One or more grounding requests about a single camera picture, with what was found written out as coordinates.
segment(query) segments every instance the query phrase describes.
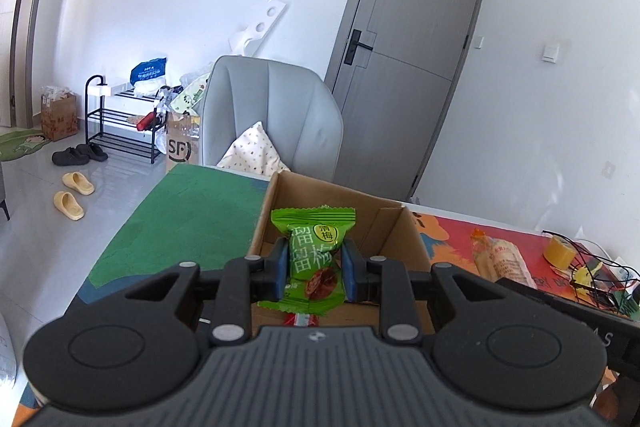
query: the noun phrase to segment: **light gray armchair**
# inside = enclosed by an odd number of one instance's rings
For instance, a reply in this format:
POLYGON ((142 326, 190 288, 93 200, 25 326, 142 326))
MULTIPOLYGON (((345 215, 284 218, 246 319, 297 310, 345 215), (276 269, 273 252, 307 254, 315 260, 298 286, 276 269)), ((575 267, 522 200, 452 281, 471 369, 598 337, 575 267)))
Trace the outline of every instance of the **light gray armchair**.
POLYGON ((201 114, 202 165, 216 165, 236 138, 261 121, 293 172, 334 178, 342 116, 331 91, 311 70, 274 60, 220 57, 201 114))

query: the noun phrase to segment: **black shoe rack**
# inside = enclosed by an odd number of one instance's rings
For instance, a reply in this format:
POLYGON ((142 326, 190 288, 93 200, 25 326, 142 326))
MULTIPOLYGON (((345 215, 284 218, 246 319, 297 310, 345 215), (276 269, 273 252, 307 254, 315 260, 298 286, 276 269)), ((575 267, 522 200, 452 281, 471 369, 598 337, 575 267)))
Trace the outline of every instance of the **black shoe rack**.
MULTIPOLYGON (((84 140, 86 143, 97 143, 101 147, 108 149, 115 149, 116 151, 122 151, 134 156, 142 156, 143 158, 149 158, 151 163, 155 163, 156 158, 160 155, 158 147, 156 147, 156 132, 164 127, 164 121, 161 117, 158 117, 156 108, 153 106, 153 112, 156 124, 150 129, 151 142, 144 139, 129 138, 126 136, 119 136, 104 130, 105 124, 118 124, 125 127, 131 127, 132 130, 138 132, 136 125, 129 123, 127 118, 135 116, 135 114, 116 111, 114 109, 108 109, 104 107, 104 96, 100 96, 100 107, 89 112, 89 85, 94 80, 100 80, 96 86, 106 86, 107 82, 101 74, 94 74, 84 85, 84 140), (99 131, 92 136, 89 136, 89 123, 95 121, 99 125, 99 131)), ((154 98, 149 96, 135 96, 133 89, 129 89, 114 96, 121 98, 133 98, 134 100, 144 100, 146 102, 153 103, 154 98)))

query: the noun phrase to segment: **green rug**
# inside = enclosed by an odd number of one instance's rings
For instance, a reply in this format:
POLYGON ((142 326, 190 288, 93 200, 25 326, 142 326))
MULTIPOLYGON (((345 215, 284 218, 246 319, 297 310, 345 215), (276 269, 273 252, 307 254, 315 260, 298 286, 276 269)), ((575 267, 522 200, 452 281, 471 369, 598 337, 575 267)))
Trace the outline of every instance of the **green rug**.
POLYGON ((231 172, 175 166, 111 240, 89 281, 99 288, 181 261, 222 268, 246 254, 267 185, 231 172))
POLYGON ((20 129, 0 136, 0 162, 17 160, 49 143, 39 129, 20 129))

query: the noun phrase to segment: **gray door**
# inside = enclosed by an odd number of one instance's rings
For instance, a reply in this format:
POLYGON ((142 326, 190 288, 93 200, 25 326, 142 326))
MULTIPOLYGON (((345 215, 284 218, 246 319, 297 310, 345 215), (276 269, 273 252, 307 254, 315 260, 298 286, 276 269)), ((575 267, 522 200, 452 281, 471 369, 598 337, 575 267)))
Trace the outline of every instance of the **gray door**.
POLYGON ((434 143, 477 2, 360 0, 334 87, 344 120, 335 183, 408 197, 434 143))

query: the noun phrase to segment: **pillow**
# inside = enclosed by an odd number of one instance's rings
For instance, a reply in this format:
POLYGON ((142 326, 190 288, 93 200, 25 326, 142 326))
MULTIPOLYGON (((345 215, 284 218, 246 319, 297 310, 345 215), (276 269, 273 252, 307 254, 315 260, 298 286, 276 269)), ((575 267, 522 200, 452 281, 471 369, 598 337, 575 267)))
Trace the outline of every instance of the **pillow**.
POLYGON ((232 171, 252 172, 271 177, 274 173, 288 171, 267 133, 258 122, 235 140, 218 162, 218 167, 232 171))

